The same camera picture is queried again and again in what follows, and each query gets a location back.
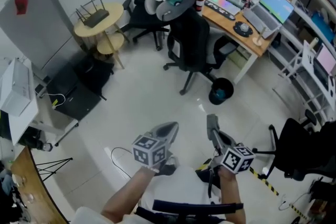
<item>forearm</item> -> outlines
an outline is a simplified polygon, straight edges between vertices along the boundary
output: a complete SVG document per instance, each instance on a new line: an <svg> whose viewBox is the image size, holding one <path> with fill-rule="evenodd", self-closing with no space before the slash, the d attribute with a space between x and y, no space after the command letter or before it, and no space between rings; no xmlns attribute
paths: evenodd
<svg viewBox="0 0 336 224"><path fill-rule="evenodd" d="M242 201L239 196L238 182L236 178L227 179L221 177L220 190L222 192L222 204L240 204ZM234 224L245 224L246 216L244 209L237 210L233 214L226 214L226 220Z"/></svg>
<svg viewBox="0 0 336 224"><path fill-rule="evenodd" d="M114 223L122 221L124 215L132 212L154 175L155 172L140 168L130 181L108 200L101 214Z"/></svg>

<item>trash can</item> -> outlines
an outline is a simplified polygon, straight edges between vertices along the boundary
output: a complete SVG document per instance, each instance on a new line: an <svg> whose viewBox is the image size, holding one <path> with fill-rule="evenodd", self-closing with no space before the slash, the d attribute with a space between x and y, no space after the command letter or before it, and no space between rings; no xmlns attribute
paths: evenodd
<svg viewBox="0 0 336 224"><path fill-rule="evenodd" d="M209 101L215 105L222 104L233 95L233 92L233 85L228 79L216 79L211 86Z"/></svg>

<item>round wooden table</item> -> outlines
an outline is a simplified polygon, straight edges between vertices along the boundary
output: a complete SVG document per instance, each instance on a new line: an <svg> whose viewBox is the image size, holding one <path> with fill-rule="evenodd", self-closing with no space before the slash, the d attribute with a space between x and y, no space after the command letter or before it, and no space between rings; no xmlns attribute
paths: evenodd
<svg viewBox="0 0 336 224"><path fill-rule="evenodd" d="M104 7L110 13L108 17L102 20L94 28L85 26L83 22L79 20L74 26L74 31L79 37L93 37L100 33L103 33L104 38L98 41L97 50L104 55L113 54L122 69L124 69L124 66L120 61L117 51L121 48L125 39L128 42L130 41L116 24L116 22L122 16L124 8L120 3L106 3L104 4ZM97 6L97 9L100 8L103 9L102 5ZM95 11L96 10L94 7L89 9L90 13L94 13ZM108 35L105 30L112 25L117 29L118 32L113 33L112 35Z"/></svg>

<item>red sticker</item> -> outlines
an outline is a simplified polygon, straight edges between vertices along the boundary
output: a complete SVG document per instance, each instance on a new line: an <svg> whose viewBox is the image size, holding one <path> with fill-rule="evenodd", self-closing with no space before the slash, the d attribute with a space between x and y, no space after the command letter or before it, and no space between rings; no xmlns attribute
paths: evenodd
<svg viewBox="0 0 336 224"><path fill-rule="evenodd" d="M28 0L15 0L16 14L23 15L27 12Z"/></svg>

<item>refrigerator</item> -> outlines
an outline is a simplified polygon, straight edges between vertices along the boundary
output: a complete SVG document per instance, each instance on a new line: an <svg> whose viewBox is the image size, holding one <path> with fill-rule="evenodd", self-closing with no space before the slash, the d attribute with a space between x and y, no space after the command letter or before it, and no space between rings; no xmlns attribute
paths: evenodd
<svg viewBox="0 0 336 224"><path fill-rule="evenodd" d="M73 35L73 25L58 0L28 0L17 14L15 0L0 11L0 27L14 45L47 76L67 63L75 66L85 53Z"/></svg>

